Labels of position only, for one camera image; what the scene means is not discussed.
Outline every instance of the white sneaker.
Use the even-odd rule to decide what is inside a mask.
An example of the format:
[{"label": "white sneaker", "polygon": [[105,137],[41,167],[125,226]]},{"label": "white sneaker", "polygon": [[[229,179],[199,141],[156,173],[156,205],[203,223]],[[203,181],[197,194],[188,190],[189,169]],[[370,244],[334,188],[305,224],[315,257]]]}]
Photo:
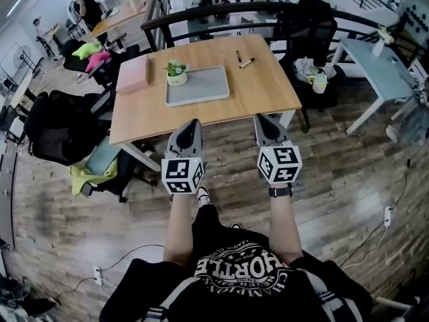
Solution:
[{"label": "white sneaker", "polygon": [[198,198],[198,207],[203,207],[212,203],[210,200],[210,193],[204,186],[200,186],[198,190],[196,190],[196,197]]}]

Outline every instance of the white table leg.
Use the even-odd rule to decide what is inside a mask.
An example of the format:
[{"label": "white table leg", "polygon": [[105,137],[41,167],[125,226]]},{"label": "white table leg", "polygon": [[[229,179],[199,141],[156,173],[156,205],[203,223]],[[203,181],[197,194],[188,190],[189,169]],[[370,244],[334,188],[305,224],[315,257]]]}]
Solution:
[{"label": "white table leg", "polygon": [[145,164],[147,167],[152,169],[155,172],[161,172],[161,166],[153,161],[149,156],[145,155],[139,148],[134,146],[132,143],[121,144],[121,148],[125,150],[128,154],[138,159],[141,163]]},{"label": "white table leg", "polygon": [[344,51],[343,43],[339,42],[338,46],[336,47],[334,57],[332,58],[332,61],[330,61],[330,66],[334,66],[335,64],[337,64],[339,62],[341,54],[343,53],[343,51]]},{"label": "white table leg", "polygon": [[391,121],[394,121],[396,118],[398,118],[402,113],[407,111],[408,109],[411,109],[411,106],[414,105],[414,98],[410,98],[406,103],[402,105],[402,107],[390,117]]},{"label": "white table leg", "polygon": [[282,124],[287,129],[294,114],[295,110],[284,111],[280,117],[280,124]]},{"label": "white table leg", "polygon": [[362,116],[360,116],[356,122],[354,122],[347,130],[347,135],[350,135],[351,133],[353,133],[359,126],[362,125],[362,123],[364,121],[366,121],[368,118],[370,118],[374,112],[377,111],[377,109],[382,106],[384,103],[384,99],[381,97],[378,97],[378,99],[376,101],[374,101],[374,103],[368,108],[368,110],[366,110]]}]

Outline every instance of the white graphic print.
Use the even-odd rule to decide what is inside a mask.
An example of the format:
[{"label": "white graphic print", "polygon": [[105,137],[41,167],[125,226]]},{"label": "white graphic print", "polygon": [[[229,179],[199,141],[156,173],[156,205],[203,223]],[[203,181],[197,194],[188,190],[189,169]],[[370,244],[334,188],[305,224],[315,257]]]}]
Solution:
[{"label": "white graphic print", "polygon": [[201,258],[194,276],[213,293],[262,297],[283,291],[291,271],[263,247],[242,241]]}]

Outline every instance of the gray tray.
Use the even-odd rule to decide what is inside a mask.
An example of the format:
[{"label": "gray tray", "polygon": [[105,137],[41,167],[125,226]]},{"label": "gray tray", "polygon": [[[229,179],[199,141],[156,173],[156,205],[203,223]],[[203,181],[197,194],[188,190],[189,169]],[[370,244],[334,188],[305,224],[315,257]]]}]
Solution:
[{"label": "gray tray", "polygon": [[166,105],[180,106],[229,97],[229,86],[224,66],[188,71],[188,81],[180,86],[166,83]]}]

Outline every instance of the desk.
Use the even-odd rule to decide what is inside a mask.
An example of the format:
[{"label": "desk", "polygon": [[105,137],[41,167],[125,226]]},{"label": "desk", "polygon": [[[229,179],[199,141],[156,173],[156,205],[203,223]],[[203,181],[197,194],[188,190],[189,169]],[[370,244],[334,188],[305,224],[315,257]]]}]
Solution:
[{"label": "desk", "polygon": [[[243,61],[239,68],[236,50]],[[284,112],[280,122],[287,127],[300,101],[269,46],[260,35],[232,36],[194,42],[149,54],[150,86],[128,95],[117,95],[113,109],[110,142],[121,147],[155,171],[160,166],[130,142],[169,133],[198,118],[203,125],[252,117],[256,113]],[[224,66],[230,97],[205,103],[168,107],[165,104],[168,60],[175,58],[191,68]]]},{"label": "desk", "polygon": [[99,35],[117,27],[120,23],[124,23],[125,21],[138,17],[146,11],[146,5],[136,12],[131,8],[129,3],[122,4],[117,8],[119,9],[119,13],[100,21],[91,32],[91,37],[98,37]]},{"label": "desk", "polygon": [[52,39],[54,40],[55,44],[57,45],[58,49],[62,48],[62,43],[60,42],[60,40],[58,39],[58,37],[56,36],[56,33],[60,30],[61,26],[59,24],[57,24],[53,30],[48,32],[48,35],[52,37]]},{"label": "desk", "polygon": [[[414,79],[393,50],[385,46],[380,56],[376,57],[372,54],[373,47],[374,44],[368,42],[341,38],[331,62],[331,66],[337,64],[343,50],[346,51],[352,60],[361,67],[378,96],[368,110],[346,130],[349,135],[371,117],[385,101],[412,96],[412,89],[402,79],[409,83],[414,83]],[[398,62],[394,64],[391,57],[398,59]]]},{"label": "desk", "polygon": [[[15,94],[12,97],[10,105],[16,109],[17,106],[21,103],[21,100],[24,95],[26,95],[31,101],[36,101],[36,96],[28,89],[29,84],[31,83],[33,79],[33,73],[28,72],[24,79],[22,80],[21,84],[18,86]],[[21,106],[21,110],[27,115],[28,111],[27,109],[24,109],[23,106]]]}]

